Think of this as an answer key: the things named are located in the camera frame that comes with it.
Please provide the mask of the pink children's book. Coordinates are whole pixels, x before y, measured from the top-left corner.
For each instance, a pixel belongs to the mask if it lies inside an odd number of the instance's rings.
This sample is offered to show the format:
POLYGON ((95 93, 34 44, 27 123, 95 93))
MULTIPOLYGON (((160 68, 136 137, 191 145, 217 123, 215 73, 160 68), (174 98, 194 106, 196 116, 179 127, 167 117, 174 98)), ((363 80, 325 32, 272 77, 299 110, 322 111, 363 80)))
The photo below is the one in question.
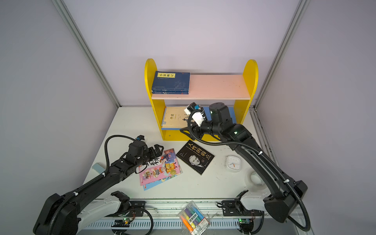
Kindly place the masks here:
POLYGON ((148 162, 146 167, 139 166, 136 172, 139 174, 141 186, 164 176, 183 173, 173 148, 165 150, 161 157, 148 162))

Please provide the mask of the light blue thin book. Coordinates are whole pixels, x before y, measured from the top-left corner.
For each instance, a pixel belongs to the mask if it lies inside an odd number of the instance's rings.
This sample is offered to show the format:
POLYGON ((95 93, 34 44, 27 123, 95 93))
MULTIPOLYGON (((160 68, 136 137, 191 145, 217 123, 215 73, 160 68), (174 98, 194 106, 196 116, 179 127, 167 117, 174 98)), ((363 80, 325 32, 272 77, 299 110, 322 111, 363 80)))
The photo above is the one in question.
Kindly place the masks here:
POLYGON ((143 187, 143 190, 146 191, 146 190, 149 190, 149 189, 151 189, 151 188, 154 188, 154 187, 156 187, 156 186, 158 186, 158 185, 160 185, 160 184, 162 184, 162 183, 164 183, 164 182, 166 182, 166 181, 168 181, 168 180, 170 180, 170 179, 172 179, 172 178, 175 178, 175 177, 177 177, 177 176, 179 176, 179 175, 180 175, 180 174, 164 176, 162 179, 159 179, 159 180, 157 180, 157 181, 154 181, 154 182, 151 182, 151 183, 148 183, 148 184, 143 185, 143 186, 142 186, 142 187, 143 187))

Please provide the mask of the cream book blue edge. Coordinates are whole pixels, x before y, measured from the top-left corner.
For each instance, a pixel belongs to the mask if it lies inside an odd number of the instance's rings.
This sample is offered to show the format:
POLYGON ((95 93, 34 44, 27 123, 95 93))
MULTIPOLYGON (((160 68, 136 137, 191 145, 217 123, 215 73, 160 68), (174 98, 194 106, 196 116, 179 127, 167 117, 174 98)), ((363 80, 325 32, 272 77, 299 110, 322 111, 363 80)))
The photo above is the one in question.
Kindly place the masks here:
POLYGON ((187 127, 188 115, 185 107, 166 107, 162 120, 162 130, 179 130, 187 127))

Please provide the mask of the dark blue bottom book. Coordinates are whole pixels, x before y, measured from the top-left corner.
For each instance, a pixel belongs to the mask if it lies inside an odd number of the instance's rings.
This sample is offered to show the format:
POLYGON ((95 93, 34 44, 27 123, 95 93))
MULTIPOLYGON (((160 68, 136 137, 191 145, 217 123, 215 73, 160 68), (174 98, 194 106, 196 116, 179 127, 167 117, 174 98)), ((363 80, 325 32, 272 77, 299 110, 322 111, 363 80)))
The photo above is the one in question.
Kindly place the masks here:
POLYGON ((152 90, 155 91, 188 91, 191 74, 189 72, 156 71, 152 90))

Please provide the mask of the dark blue book yellow label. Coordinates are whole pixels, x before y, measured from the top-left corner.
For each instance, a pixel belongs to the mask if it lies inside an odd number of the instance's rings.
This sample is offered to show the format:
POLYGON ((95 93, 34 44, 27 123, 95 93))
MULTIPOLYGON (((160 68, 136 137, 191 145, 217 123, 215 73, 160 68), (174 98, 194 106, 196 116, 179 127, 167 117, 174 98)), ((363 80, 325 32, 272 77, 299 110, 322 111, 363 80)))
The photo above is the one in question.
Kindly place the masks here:
POLYGON ((189 95, 189 92, 155 92, 153 95, 189 95))

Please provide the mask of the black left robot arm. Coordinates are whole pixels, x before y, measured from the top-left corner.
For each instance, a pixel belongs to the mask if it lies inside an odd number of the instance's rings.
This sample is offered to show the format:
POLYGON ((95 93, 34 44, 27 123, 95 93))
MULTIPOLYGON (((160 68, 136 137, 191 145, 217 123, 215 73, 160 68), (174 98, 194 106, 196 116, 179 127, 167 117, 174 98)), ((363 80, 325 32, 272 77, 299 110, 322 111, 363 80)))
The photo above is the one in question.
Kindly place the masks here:
POLYGON ((137 168, 154 160, 164 151, 161 145, 148 147, 143 136, 132 139, 128 151, 118 160, 110 163, 108 143, 116 135, 108 137, 104 143, 106 168, 103 173, 88 181, 84 185, 63 195, 53 194, 44 203, 42 210, 33 228, 36 235, 75 235, 85 225, 114 214, 118 208, 106 212, 98 207, 99 212, 94 212, 89 219, 89 212, 84 211, 102 193, 112 186, 122 182, 136 172, 137 168))

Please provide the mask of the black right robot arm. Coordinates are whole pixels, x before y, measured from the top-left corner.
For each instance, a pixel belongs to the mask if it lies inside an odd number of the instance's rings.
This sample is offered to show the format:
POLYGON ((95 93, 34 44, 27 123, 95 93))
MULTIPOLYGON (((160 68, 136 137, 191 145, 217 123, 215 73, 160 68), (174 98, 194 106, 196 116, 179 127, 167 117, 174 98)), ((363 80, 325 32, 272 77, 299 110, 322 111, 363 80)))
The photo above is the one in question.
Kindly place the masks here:
POLYGON ((222 102, 211 104, 210 120, 204 108, 194 102, 187 106, 184 112, 188 115, 187 127, 180 129, 181 133, 193 141, 208 146, 228 146, 235 151, 255 170, 270 190, 270 195, 263 200, 269 215, 280 223, 290 220, 300 230, 310 231, 310 218, 303 203, 307 185, 282 171, 263 152, 251 132, 242 124, 233 122, 228 106, 222 102))

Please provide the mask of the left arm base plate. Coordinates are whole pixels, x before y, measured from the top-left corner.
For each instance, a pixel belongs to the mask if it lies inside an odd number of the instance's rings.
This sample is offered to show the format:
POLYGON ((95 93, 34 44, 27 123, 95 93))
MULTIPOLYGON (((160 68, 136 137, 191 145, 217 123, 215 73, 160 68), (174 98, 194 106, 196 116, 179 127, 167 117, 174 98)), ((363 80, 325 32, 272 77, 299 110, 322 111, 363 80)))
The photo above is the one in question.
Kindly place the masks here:
POLYGON ((106 215, 106 217, 122 217, 122 216, 135 216, 135 217, 142 217, 145 212, 145 201, 134 201, 131 200, 128 195, 121 191, 115 191, 111 193, 111 195, 105 199, 101 199, 100 202, 104 204, 115 204, 117 207, 115 209, 114 206, 109 210, 110 214, 106 215))

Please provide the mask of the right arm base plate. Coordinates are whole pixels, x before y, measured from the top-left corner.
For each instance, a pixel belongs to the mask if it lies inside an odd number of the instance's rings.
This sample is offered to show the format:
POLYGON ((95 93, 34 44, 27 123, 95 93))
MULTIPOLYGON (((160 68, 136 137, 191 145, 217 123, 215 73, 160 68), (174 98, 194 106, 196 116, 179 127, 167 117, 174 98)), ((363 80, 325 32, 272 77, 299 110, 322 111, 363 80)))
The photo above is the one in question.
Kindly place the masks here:
POLYGON ((216 206, 222 209, 224 216, 261 216, 263 211, 248 210, 242 205, 240 200, 247 192, 248 190, 244 190, 234 199, 217 202, 216 206))

